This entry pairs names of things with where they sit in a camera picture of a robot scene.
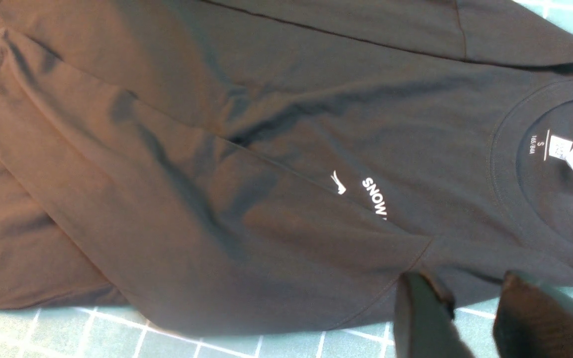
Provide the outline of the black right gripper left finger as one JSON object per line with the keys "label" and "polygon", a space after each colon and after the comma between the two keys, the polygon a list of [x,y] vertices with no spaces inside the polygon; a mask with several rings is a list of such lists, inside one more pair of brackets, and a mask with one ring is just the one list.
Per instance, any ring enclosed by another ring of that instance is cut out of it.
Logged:
{"label": "black right gripper left finger", "polygon": [[454,325],[455,299],[425,270],[401,275],[396,288],[394,340],[398,358],[472,358]]}

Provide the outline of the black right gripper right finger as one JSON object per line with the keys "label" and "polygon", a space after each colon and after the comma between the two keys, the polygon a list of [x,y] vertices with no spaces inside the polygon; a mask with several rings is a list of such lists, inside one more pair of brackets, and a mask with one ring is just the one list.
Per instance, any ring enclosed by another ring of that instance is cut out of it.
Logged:
{"label": "black right gripper right finger", "polygon": [[510,270],[493,338],[501,358],[573,358],[573,299],[541,279]]}

